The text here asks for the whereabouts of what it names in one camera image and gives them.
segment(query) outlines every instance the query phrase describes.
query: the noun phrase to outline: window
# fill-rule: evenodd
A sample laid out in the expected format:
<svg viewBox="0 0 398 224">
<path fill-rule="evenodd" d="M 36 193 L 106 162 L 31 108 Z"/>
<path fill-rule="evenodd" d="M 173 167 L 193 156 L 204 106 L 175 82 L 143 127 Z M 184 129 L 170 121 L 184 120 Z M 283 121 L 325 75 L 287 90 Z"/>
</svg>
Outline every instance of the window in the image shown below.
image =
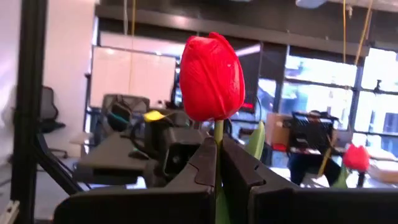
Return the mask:
<svg viewBox="0 0 398 224">
<path fill-rule="evenodd" d="M 398 96 L 361 92 L 355 130 L 370 133 L 398 134 Z"/>
<path fill-rule="evenodd" d="M 355 76 L 354 65 L 291 55 L 286 58 L 285 78 L 354 86 Z"/>
<path fill-rule="evenodd" d="M 384 149 L 398 156 L 398 62 L 395 52 L 371 49 L 365 60 L 362 91 L 356 110 L 353 142 L 376 149 Z M 382 91 L 373 90 L 381 80 Z"/>
<path fill-rule="evenodd" d="M 256 112 L 247 113 L 238 111 L 232 115 L 231 119 L 246 120 L 246 121 L 259 121 L 260 119 L 265 121 L 267 119 L 267 113 L 272 112 L 274 107 L 275 98 L 275 87 L 276 82 L 265 78 L 260 78 L 258 81 L 257 97 L 259 102 L 256 102 Z"/>
<path fill-rule="evenodd" d="M 351 90 L 285 82 L 279 112 L 327 111 L 339 119 L 338 128 L 346 129 L 352 97 Z"/>
<path fill-rule="evenodd" d="M 327 111 L 339 119 L 337 128 L 347 129 L 353 92 L 344 86 L 355 79 L 354 65 L 288 55 L 279 112 Z"/>
<path fill-rule="evenodd" d="M 397 53 L 386 50 L 371 49 L 366 58 L 362 87 L 373 90 L 377 80 L 381 80 L 380 89 L 398 91 Z"/>
</svg>

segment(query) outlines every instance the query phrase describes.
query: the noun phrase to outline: green leaf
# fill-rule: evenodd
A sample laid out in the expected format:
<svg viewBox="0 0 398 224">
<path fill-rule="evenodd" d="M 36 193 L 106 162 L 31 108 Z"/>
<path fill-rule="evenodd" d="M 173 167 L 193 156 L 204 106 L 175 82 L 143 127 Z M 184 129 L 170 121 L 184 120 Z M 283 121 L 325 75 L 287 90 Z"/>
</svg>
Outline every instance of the green leaf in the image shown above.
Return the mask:
<svg viewBox="0 0 398 224">
<path fill-rule="evenodd" d="M 331 186 L 333 188 L 337 188 L 337 189 L 347 189 L 347 178 L 348 178 L 348 171 L 347 168 L 343 165 L 341 165 L 341 171 L 340 171 L 340 175 L 338 176 L 337 181 Z"/>
<path fill-rule="evenodd" d="M 216 198 L 216 224 L 230 224 L 228 206 L 223 188 Z"/>
<path fill-rule="evenodd" d="M 256 159 L 261 158 L 262 150 L 264 148 L 264 140 L 266 138 L 266 130 L 264 123 L 259 122 L 259 126 L 251 134 L 249 142 L 245 145 L 244 149 Z"/>
</svg>

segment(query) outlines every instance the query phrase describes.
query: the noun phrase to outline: whiteboard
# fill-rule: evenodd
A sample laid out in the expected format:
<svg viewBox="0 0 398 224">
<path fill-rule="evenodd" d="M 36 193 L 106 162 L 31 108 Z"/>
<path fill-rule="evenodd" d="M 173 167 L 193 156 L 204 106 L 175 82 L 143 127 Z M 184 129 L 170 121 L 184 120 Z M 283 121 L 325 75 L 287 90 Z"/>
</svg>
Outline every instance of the whiteboard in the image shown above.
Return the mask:
<svg viewBox="0 0 398 224">
<path fill-rule="evenodd" d="M 170 100 L 174 80 L 174 57 L 94 47 L 90 106 L 102 107 L 107 94 L 143 96 L 155 106 Z"/>
</svg>

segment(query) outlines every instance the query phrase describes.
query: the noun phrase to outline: cardboard box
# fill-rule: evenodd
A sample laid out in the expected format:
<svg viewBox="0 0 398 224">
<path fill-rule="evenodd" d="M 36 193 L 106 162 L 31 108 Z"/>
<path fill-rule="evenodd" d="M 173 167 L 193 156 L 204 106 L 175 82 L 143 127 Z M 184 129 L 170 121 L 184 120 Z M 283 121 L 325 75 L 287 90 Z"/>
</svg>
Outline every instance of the cardboard box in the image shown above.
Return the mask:
<svg viewBox="0 0 398 224">
<path fill-rule="evenodd" d="M 266 121 L 266 143 L 270 146 L 289 142 L 289 128 L 283 126 L 285 120 L 292 119 L 289 115 L 269 113 Z"/>
</svg>

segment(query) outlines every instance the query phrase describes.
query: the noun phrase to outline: red object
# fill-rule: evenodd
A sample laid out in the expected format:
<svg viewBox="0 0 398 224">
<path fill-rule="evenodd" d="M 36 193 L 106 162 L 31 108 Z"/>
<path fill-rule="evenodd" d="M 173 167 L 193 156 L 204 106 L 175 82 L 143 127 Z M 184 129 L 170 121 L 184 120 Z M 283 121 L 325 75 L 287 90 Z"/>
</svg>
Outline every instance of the red object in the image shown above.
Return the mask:
<svg viewBox="0 0 398 224">
<path fill-rule="evenodd" d="M 272 149 L 275 151 L 286 152 L 286 146 L 284 144 L 273 144 Z"/>
<path fill-rule="evenodd" d="M 253 104 L 251 104 L 251 103 L 243 103 L 243 104 L 242 104 L 242 107 L 243 107 L 243 108 L 250 108 L 250 109 L 253 109 L 253 108 L 254 108 Z"/>
<path fill-rule="evenodd" d="M 212 32 L 208 37 L 190 37 L 180 68 L 183 105 L 195 121 L 227 119 L 242 106 L 241 64 L 222 35 Z"/>
<path fill-rule="evenodd" d="M 363 172 L 369 168 L 369 159 L 369 153 L 363 146 L 351 144 L 343 156 L 343 163 L 347 168 Z"/>
</svg>

